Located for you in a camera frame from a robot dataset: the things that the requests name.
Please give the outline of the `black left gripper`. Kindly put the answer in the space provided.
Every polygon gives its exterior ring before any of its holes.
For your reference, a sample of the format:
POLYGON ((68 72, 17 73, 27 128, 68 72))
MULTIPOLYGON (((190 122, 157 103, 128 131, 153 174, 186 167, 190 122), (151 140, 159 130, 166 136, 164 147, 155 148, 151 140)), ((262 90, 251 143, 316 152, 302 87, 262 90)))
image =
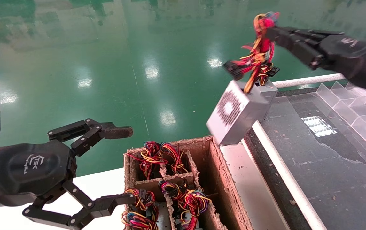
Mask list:
POLYGON ((135 202, 128 193, 92 200, 71 181, 76 168, 72 150, 57 140, 0 147, 0 207, 33 202, 23 210, 23 216, 29 220, 65 229, 83 229, 96 218, 110 216, 117 206, 135 202), (79 212, 69 216, 43 209, 65 192, 82 205, 79 212))

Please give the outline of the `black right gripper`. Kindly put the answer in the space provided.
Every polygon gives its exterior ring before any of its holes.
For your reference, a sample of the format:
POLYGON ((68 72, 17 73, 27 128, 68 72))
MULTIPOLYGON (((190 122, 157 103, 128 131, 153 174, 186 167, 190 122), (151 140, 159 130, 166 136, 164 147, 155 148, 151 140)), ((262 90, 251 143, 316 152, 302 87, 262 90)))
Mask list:
POLYGON ((350 83, 366 90, 366 40, 360 41, 344 35, 344 32, 271 27, 266 38, 277 41, 301 63, 317 69, 323 55, 305 40, 320 42, 319 49, 326 57, 323 69, 342 74, 350 83))

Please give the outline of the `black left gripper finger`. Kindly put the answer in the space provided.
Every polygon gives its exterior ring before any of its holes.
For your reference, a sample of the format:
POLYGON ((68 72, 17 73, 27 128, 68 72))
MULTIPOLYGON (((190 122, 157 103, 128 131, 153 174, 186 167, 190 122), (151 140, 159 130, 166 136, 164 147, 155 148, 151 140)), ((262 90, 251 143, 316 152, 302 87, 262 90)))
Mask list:
POLYGON ((102 139, 123 139, 132 135, 131 126, 117 127, 112 122, 100 123, 93 119, 81 120, 48 132, 49 140, 66 142, 76 139, 71 144, 74 156, 82 156, 102 139))

